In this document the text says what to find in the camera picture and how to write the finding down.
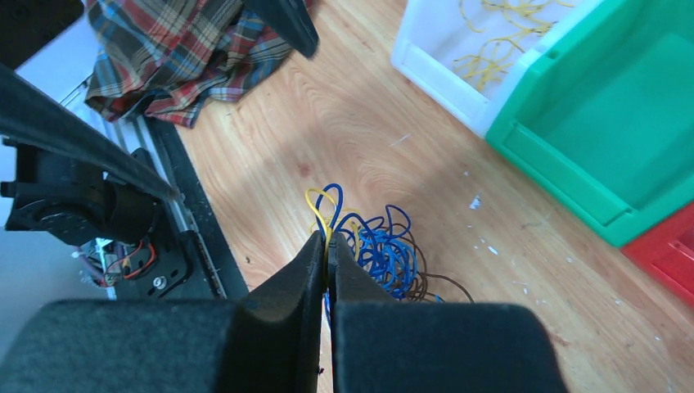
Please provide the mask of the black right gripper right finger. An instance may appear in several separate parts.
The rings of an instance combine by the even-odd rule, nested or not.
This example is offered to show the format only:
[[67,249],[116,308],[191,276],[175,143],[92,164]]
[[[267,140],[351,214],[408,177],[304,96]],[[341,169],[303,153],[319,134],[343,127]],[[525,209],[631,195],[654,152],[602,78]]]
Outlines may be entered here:
[[567,391],[548,331],[524,306],[397,301],[340,235],[328,282],[337,392]]

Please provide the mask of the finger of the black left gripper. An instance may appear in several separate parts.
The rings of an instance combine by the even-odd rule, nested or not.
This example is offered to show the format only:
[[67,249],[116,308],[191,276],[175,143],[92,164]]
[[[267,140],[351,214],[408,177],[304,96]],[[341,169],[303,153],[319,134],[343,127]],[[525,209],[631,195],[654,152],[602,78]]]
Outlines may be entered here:
[[315,56],[319,36],[303,1],[245,0],[244,4],[302,56]]

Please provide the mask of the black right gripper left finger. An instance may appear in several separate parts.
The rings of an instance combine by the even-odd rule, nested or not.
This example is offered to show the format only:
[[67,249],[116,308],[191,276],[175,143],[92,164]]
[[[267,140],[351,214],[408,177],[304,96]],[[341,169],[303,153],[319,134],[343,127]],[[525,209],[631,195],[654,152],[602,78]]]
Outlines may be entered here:
[[314,392],[322,262],[314,233],[240,300],[61,300],[21,329],[4,392]]

